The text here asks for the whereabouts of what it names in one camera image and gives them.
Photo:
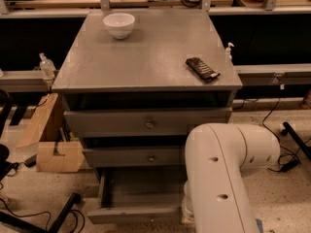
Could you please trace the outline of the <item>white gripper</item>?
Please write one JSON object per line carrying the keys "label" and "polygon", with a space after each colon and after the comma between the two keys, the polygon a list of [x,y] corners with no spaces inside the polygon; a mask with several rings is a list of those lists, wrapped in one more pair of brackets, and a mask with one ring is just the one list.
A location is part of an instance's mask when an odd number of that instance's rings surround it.
{"label": "white gripper", "polygon": [[194,213],[190,198],[190,186],[188,182],[184,184],[184,198],[181,204],[183,213],[182,223],[194,223]]}

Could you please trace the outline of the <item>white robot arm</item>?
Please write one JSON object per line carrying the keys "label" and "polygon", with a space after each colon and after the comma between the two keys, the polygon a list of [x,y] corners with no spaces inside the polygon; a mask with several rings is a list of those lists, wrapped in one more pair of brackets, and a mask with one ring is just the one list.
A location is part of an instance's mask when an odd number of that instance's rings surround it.
{"label": "white robot arm", "polygon": [[202,124],[185,145],[184,214],[196,233],[259,233],[242,176],[273,165],[277,138],[252,124]]}

